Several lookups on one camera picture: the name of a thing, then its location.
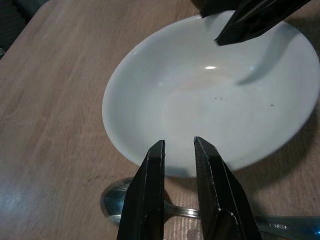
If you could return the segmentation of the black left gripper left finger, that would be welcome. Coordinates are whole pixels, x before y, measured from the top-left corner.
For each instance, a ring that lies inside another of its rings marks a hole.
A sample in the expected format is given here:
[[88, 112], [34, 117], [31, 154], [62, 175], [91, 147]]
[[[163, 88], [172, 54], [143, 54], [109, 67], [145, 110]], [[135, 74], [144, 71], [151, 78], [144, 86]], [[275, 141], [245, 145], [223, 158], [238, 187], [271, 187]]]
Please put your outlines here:
[[163, 240], [165, 141], [149, 148], [129, 184], [116, 240]]

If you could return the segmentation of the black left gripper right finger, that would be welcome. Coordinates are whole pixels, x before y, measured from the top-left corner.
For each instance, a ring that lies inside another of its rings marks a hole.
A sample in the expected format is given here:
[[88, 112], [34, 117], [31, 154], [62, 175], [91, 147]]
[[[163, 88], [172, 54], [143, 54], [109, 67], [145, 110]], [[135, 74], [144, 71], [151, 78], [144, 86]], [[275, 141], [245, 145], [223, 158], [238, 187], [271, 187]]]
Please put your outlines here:
[[199, 216], [204, 240], [262, 240], [248, 198], [218, 150], [194, 138]]

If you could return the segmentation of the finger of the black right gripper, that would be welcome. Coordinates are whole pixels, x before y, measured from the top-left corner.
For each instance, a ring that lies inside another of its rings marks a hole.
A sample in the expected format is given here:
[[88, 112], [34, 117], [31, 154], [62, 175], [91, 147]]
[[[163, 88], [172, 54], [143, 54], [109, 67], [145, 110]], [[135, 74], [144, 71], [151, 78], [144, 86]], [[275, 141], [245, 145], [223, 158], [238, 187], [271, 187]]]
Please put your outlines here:
[[225, 11], [235, 11], [244, 0], [191, 0], [202, 18]]
[[215, 42], [219, 46], [259, 37], [311, 0], [245, 0], [233, 13]]

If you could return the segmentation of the white ceramic bowl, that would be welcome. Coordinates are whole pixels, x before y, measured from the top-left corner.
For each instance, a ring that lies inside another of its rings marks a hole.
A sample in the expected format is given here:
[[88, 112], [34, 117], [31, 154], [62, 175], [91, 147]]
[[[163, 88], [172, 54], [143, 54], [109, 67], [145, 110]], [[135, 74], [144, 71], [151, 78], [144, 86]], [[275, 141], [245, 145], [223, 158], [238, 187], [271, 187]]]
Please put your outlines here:
[[309, 40], [281, 22], [263, 35], [219, 46], [225, 11], [172, 23], [134, 47], [112, 73], [102, 101], [106, 133], [140, 165], [165, 142], [165, 174], [196, 174], [194, 138], [238, 170], [287, 143], [311, 115], [320, 62]]

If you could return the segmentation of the silver metal spoon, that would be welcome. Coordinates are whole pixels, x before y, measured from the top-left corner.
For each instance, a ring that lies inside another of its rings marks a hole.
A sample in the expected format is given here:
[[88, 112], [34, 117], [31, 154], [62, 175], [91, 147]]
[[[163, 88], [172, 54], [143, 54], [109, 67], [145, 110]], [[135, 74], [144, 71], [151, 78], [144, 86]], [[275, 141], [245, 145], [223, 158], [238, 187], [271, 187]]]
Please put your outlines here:
[[[130, 177], [119, 180], [107, 187], [101, 195], [101, 210], [116, 226], [120, 224], [125, 196], [131, 181]], [[166, 219], [200, 218], [198, 209], [174, 205], [167, 194], [164, 195], [164, 212]], [[320, 240], [320, 216], [256, 216], [255, 221], [262, 233], [289, 240]]]

